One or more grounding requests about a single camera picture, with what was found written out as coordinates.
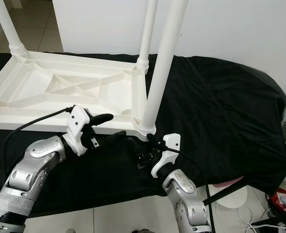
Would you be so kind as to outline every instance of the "tile floor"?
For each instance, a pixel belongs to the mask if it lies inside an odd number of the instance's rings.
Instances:
[[[18,35],[28,50],[63,52],[55,12],[51,1],[33,0],[23,9],[13,9],[10,16]],[[0,52],[9,52],[6,37],[0,41]],[[266,210],[265,195],[257,189],[247,187],[246,204],[251,207],[254,220],[259,220]],[[199,196],[206,198],[204,188]],[[245,223],[238,217],[236,209],[226,209],[212,204],[217,233],[243,232]],[[246,207],[239,209],[241,215],[250,220]],[[30,218],[26,221],[26,233],[65,233],[73,228],[77,233],[131,233],[133,230],[149,228],[157,233],[177,233],[173,208],[167,197],[145,197],[138,200],[97,207],[70,213]]]
[[[27,50],[63,52],[51,1],[30,0],[24,8],[12,9],[10,16]],[[0,38],[0,52],[10,52],[5,35]]]

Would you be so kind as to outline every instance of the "black fabric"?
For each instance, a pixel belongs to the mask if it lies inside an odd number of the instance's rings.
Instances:
[[[136,62],[137,56],[77,56]],[[10,58],[0,54],[0,69]],[[149,90],[156,55],[149,56]],[[180,149],[192,155],[181,168],[196,185],[221,183],[245,176],[251,185],[273,193],[286,175],[286,147],[280,126],[286,97],[267,74],[220,59],[174,57],[156,121],[157,135],[181,134]],[[0,130],[2,141],[9,131]],[[13,165],[32,142],[55,133],[18,132],[9,143]],[[3,178],[0,154],[0,187]],[[161,183],[137,170],[127,140],[104,150],[68,160],[53,169],[31,216],[62,213],[150,196],[165,195]]]

